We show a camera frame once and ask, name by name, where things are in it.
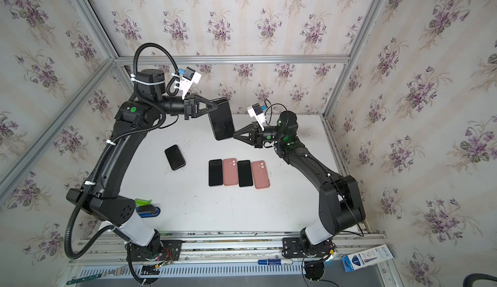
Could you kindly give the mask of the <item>black phone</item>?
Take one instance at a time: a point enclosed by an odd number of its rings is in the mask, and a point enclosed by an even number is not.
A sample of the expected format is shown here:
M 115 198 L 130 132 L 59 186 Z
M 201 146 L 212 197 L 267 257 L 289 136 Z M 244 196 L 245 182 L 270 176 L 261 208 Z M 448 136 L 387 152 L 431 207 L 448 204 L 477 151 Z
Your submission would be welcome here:
M 185 158 L 178 145 L 172 145 L 164 151 L 172 170 L 179 170 L 186 165 Z
M 208 162 L 208 186 L 223 185 L 223 160 L 210 160 Z
M 217 109 L 208 113 L 214 137 L 217 141 L 232 138 L 235 133 L 229 100 L 226 97 L 213 100 Z

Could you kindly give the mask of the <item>pink phone case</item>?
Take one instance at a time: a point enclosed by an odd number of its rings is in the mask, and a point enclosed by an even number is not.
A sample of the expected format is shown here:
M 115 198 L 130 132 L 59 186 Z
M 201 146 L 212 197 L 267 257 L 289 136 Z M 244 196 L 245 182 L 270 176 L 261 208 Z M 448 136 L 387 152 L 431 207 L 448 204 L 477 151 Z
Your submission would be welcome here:
M 269 175 L 265 161 L 253 161 L 251 163 L 252 179 L 256 189 L 267 189 L 270 187 Z
M 235 186 L 239 184 L 238 164 L 236 158 L 223 160 L 223 184 L 224 186 Z

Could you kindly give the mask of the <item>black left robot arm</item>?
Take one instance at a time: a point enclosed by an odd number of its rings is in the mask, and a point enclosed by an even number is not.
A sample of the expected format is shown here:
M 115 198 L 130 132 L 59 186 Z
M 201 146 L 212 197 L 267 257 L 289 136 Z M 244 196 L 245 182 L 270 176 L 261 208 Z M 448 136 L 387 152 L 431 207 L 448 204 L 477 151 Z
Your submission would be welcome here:
M 192 68 L 173 73 L 172 81 L 181 95 L 167 96 L 164 72 L 144 69 L 131 75 L 134 88 L 116 116 L 111 137 L 97 164 L 79 189 L 70 189 L 66 199 L 75 205 L 64 236 L 68 258 L 81 257 L 105 231 L 113 231 L 129 246 L 137 246 L 152 256 L 163 245 L 157 230 L 147 225 L 135 209 L 135 201 L 120 196 L 120 187 L 133 156 L 147 133 L 160 128 L 168 114 L 198 118 L 217 109 L 217 105 L 189 92 L 201 74 Z M 78 252 L 72 248 L 72 235 L 80 211 L 106 222 Z

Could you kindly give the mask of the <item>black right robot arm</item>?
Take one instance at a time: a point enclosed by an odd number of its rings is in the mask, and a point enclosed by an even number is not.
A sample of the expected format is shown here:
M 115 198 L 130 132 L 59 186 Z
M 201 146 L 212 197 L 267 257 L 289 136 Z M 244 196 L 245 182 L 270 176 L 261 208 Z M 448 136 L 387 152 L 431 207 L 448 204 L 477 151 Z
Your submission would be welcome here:
M 352 176 L 342 176 L 325 166 L 298 138 L 294 112 L 283 111 L 275 125 L 265 123 L 257 106 L 248 114 L 255 121 L 234 133 L 234 139 L 255 148 L 271 143 L 286 164 L 299 170 L 318 191 L 318 220 L 301 230 L 300 243 L 317 246 L 366 219 L 359 185 Z

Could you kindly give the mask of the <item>green card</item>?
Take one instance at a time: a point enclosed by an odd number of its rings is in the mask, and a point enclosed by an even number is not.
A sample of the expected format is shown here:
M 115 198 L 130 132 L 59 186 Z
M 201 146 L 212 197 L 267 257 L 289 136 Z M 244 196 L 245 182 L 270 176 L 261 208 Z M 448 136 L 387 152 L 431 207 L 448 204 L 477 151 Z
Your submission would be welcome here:
M 143 199 L 136 198 L 135 199 L 135 205 L 137 207 L 151 205 L 151 200 L 143 200 Z

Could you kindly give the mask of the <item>blue stapler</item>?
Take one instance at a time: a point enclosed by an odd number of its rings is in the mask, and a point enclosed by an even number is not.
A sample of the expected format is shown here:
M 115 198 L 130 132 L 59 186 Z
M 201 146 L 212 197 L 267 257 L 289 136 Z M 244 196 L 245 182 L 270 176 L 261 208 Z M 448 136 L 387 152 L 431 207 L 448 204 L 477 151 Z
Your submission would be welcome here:
M 161 209 L 150 204 L 137 207 L 136 212 L 141 218 L 155 218 L 160 215 Z

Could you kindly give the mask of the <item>blue marker pen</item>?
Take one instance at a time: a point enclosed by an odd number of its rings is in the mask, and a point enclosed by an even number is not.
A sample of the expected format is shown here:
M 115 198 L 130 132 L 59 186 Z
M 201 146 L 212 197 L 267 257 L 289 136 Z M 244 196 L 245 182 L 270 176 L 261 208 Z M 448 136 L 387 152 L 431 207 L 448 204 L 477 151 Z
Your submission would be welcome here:
M 258 261 L 258 265 L 261 266 L 292 265 L 292 263 L 291 259 L 263 259 Z

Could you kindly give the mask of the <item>blue white box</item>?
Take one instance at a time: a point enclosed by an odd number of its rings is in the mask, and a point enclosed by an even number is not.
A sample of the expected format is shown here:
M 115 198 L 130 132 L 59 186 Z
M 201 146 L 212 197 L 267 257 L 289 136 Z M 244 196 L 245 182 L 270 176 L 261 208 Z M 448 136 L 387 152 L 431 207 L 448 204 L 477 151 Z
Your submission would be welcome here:
M 352 253 L 342 258 L 342 264 L 346 273 L 360 270 L 369 266 L 377 265 L 394 258 L 386 244 L 376 246 L 361 252 Z

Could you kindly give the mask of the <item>green ruler strip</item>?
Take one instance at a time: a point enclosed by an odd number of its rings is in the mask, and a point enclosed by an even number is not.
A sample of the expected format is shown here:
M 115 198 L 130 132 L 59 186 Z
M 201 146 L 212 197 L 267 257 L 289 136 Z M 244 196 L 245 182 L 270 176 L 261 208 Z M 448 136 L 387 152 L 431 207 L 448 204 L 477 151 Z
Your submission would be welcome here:
M 67 286 L 71 286 L 71 285 L 75 285 L 75 284 L 78 284 L 78 283 L 83 283 L 83 282 L 86 282 L 86 281 L 92 281 L 92 280 L 95 280 L 95 279 L 101 279 L 101 278 L 105 278 L 105 277 L 119 276 L 121 274 L 122 274 L 122 270 L 121 269 L 115 269 L 115 270 L 112 270 L 112 271 L 107 271 L 107 272 L 102 272 L 102 273 L 99 273 L 99 274 L 94 274 L 94 275 L 90 275 L 90 276 L 86 276 L 86 277 L 80 277 L 80 278 L 77 278 L 77 279 L 72 279 L 70 281 L 67 281 L 66 285 Z

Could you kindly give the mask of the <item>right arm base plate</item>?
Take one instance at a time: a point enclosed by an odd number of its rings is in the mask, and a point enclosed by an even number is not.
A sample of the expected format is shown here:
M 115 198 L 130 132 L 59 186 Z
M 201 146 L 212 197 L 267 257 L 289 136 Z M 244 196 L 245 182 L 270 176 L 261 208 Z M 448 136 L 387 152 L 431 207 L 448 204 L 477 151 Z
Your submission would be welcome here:
M 325 240 L 312 245 L 301 237 L 286 237 L 282 239 L 282 256 L 286 259 L 324 258 L 334 254 L 335 244 Z

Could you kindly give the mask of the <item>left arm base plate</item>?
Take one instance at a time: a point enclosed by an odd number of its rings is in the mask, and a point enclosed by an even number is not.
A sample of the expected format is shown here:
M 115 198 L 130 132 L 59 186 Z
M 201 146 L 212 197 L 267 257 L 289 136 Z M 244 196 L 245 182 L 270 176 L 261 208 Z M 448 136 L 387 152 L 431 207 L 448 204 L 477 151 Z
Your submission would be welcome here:
M 125 245 L 127 251 L 127 261 L 178 261 L 181 254 L 181 240 L 161 240 L 152 241 L 148 246 L 138 246 L 133 243 Z

